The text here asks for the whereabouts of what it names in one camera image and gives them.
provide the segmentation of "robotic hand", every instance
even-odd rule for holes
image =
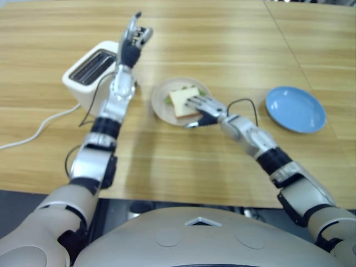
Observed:
[[[185,128],[220,124],[224,133],[240,143],[281,188],[278,200],[299,226],[308,227],[315,244],[335,255],[345,266],[356,264],[356,217],[336,207],[327,189],[298,162],[293,161],[266,131],[248,118],[228,115],[225,105],[207,96],[195,96],[186,105],[202,119]]]

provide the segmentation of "table surface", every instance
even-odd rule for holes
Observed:
[[[218,126],[184,130],[155,117],[150,95],[172,76],[206,84],[224,103],[250,97],[260,126],[333,194],[355,207],[355,8],[238,0],[54,1],[0,9],[0,144],[27,138],[76,101],[64,72],[101,41],[118,40],[130,17],[155,34],[137,65],[141,91],[118,139],[115,182],[102,197],[280,207],[259,165]],[[280,85],[315,95],[325,127],[302,135],[278,126],[264,97]],[[253,119],[248,103],[233,112]],[[63,161],[82,142],[80,109],[28,144],[1,151],[0,189],[49,193],[67,183]]]

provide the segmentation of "robot forearm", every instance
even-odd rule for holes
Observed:
[[[223,116],[220,124],[222,131],[240,143],[267,172],[272,183],[281,188],[278,200],[290,218],[297,225],[308,227],[316,245],[329,252],[333,250],[346,266],[354,266],[356,217],[336,207],[327,189],[249,119]]]

